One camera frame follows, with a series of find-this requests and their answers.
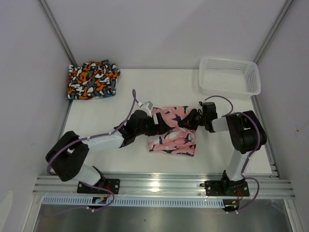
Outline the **blue orange patterned shorts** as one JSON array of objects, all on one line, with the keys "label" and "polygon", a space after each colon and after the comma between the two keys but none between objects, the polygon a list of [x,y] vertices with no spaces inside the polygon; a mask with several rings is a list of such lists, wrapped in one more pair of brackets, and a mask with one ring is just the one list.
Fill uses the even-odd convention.
[{"label": "blue orange patterned shorts", "polygon": [[98,99],[104,99],[104,98],[109,98],[115,96],[114,94],[104,94],[104,95],[99,95],[99,96],[94,96],[92,99],[93,100],[98,100]]}]

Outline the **pink white patterned shorts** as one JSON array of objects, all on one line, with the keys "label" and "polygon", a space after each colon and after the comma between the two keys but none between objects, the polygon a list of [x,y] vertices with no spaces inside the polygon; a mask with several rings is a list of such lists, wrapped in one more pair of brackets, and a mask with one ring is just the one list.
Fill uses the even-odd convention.
[{"label": "pink white patterned shorts", "polygon": [[149,151],[193,157],[196,149],[196,130],[181,128],[178,125],[192,110],[188,106],[153,108],[153,117],[162,116],[170,129],[161,135],[149,137]]}]

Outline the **orange camouflage shorts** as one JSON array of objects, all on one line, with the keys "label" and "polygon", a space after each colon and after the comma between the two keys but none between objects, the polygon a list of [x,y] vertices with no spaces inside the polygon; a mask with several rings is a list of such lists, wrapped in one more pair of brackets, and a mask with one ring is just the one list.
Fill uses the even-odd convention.
[{"label": "orange camouflage shorts", "polygon": [[80,67],[69,65],[67,98],[92,100],[94,96],[116,94],[117,78],[121,71],[108,60],[86,62]]}]

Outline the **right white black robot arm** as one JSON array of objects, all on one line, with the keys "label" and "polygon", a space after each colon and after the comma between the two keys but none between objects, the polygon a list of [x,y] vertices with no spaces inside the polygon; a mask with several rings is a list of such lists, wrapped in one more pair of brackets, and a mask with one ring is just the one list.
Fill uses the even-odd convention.
[{"label": "right white black robot arm", "polygon": [[252,155],[267,142],[266,132],[252,110],[219,118],[215,103],[201,102],[200,105],[202,110],[193,109],[178,125],[190,130],[201,126],[210,133],[229,132],[234,152],[223,172],[220,188],[224,194],[231,195],[245,181],[244,173]]}]

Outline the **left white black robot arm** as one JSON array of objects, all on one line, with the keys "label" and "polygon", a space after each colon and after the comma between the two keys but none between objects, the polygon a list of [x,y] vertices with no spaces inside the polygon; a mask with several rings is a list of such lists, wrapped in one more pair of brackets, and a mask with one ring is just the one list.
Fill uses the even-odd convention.
[{"label": "left white black robot arm", "polygon": [[161,135],[169,130],[170,126],[160,113],[149,116],[143,110],[136,110],[128,121],[103,134],[83,138],[72,130],[68,131],[47,153],[47,172],[63,182],[77,180],[86,183],[93,193],[100,193],[105,187],[103,174],[98,168],[84,163],[91,152],[122,148],[140,135]]}]

